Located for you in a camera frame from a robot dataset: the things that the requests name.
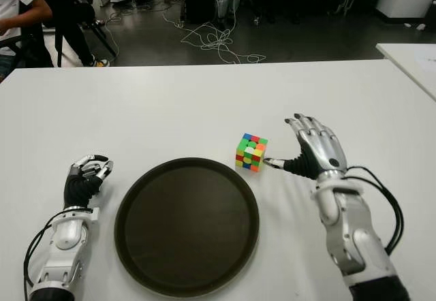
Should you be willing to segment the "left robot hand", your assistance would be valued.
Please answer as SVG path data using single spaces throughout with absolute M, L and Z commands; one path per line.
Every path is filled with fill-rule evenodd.
M 103 155 L 85 155 L 69 168 L 65 181 L 64 209 L 72 206 L 86 208 L 99 193 L 103 181 L 113 170 L 113 161 Z

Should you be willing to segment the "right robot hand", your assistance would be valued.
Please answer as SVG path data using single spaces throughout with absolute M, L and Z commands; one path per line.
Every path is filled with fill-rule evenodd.
M 266 157 L 263 163 L 274 169 L 316 180 L 324 172 L 347 171 L 347 159 L 333 131 L 312 116 L 295 113 L 286 118 L 300 145 L 299 156 L 293 159 Z

